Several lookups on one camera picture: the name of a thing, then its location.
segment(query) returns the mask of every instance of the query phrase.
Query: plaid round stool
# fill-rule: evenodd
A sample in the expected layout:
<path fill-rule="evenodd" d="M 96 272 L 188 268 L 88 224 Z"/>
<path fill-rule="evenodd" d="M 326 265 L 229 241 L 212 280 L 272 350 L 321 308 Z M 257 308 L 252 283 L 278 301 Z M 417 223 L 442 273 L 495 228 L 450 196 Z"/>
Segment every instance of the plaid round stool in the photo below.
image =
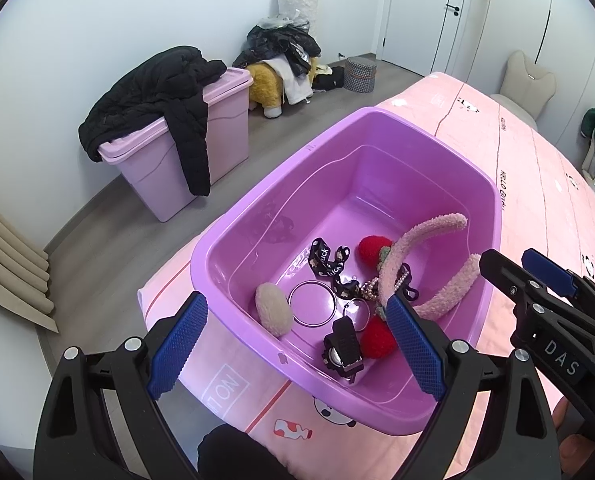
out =
<path fill-rule="evenodd" d="M 344 70 L 344 88 L 353 92 L 368 93 L 375 88 L 377 63 L 365 57 L 349 57 Z"/>

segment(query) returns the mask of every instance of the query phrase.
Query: bed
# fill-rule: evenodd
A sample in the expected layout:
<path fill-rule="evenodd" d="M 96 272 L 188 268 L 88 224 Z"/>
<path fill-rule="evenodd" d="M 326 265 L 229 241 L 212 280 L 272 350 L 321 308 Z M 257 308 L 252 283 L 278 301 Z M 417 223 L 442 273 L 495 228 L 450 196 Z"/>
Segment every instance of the bed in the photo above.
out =
<path fill-rule="evenodd" d="M 417 124 L 462 153 L 497 183 L 501 253 L 520 262 L 526 248 L 595 279 L 595 192 L 545 139 L 468 85 L 434 73 L 379 107 Z M 194 238 L 139 291 L 146 325 L 177 311 L 193 286 Z M 477 349 L 508 355 L 513 304 L 495 291 Z M 388 436 L 314 399 L 241 344 L 214 316 L 180 375 L 213 413 L 268 447 L 301 479 L 389 479 L 417 436 Z M 551 407 L 558 391 L 548 383 Z M 487 396 L 480 394 L 449 474 L 465 468 Z"/>

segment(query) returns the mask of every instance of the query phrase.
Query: small hoop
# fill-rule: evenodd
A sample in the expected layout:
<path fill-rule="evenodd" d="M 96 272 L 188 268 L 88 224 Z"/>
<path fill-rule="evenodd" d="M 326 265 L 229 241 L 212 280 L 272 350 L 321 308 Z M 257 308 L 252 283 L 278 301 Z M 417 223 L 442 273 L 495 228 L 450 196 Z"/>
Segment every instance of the small hoop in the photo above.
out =
<path fill-rule="evenodd" d="M 362 303 L 364 303 L 364 306 L 366 306 L 367 312 L 369 313 L 369 315 L 367 316 L 367 322 L 364 324 L 364 326 L 362 328 L 360 328 L 359 330 L 357 328 L 355 329 L 355 332 L 357 332 L 357 333 L 364 332 L 366 327 L 369 326 L 369 320 L 371 319 L 371 308 L 370 308 L 367 300 L 365 300 L 364 298 L 353 298 L 346 305 L 344 305 L 344 309 L 341 311 L 341 315 L 342 315 L 342 317 L 346 316 L 346 309 L 354 301 L 361 301 Z"/>
<path fill-rule="evenodd" d="M 309 280 L 307 282 L 298 283 L 297 285 L 295 285 L 295 287 L 293 287 L 293 290 L 291 290 L 291 293 L 288 295 L 288 304 L 291 308 L 293 308 L 293 305 L 291 305 L 291 300 L 293 299 L 293 294 L 295 294 L 295 291 L 298 288 L 300 288 L 302 285 L 319 285 L 322 288 L 325 288 L 326 291 L 331 295 L 331 298 L 333 298 L 333 311 L 331 312 L 331 315 L 329 316 L 329 318 L 326 321 L 321 322 L 321 323 L 304 322 L 295 315 L 295 312 L 293 313 L 293 319 L 295 319 L 295 321 L 298 324 L 305 326 L 306 328 L 319 328 L 321 326 L 324 326 L 331 319 L 333 319 L 335 317 L 335 313 L 337 312 L 337 306 L 338 306 L 337 296 L 335 296 L 335 293 L 333 292 L 332 288 L 330 288 L 330 286 L 326 285 L 326 283 L 318 282 L 316 280 Z"/>

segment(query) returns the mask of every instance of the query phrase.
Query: finger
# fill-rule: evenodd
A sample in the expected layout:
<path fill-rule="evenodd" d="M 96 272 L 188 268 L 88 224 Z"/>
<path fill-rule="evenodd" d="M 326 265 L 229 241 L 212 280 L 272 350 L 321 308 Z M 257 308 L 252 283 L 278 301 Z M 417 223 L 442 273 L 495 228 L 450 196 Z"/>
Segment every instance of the finger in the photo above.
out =
<path fill-rule="evenodd" d="M 595 449 L 595 442 L 581 435 L 569 435 L 560 444 L 562 471 L 568 475 L 577 473 Z"/>
<path fill-rule="evenodd" d="M 553 423 L 555 424 L 555 429 L 558 430 L 559 427 L 564 422 L 564 417 L 566 416 L 566 409 L 569 407 L 569 401 L 566 397 L 562 397 L 557 403 L 555 409 L 553 410 Z"/>

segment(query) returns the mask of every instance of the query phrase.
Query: red plush strawberry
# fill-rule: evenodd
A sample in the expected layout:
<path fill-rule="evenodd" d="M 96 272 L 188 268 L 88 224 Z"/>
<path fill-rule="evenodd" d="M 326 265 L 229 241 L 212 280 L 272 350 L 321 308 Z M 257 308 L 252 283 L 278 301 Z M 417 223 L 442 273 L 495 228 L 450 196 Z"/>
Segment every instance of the red plush strawberry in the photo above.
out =
<path fill-rule="evenodd" d="M 367 266 L 375 269 L 379 263 L 379 251 L 382 247 L 390 247 L 392 244 L 393 242 L 385 236 L 367 236 L 362 238 L 357 246 L 357 255 Z"/>
<path fill-rule="evenodd" d="M 367 324 L 362 334 L 359 346 L 364 357 L 380 359 L 392 354 L 397 348 L 397 342 L 382 318 L 373 316 L 369 319 L 369 324 Z"/>

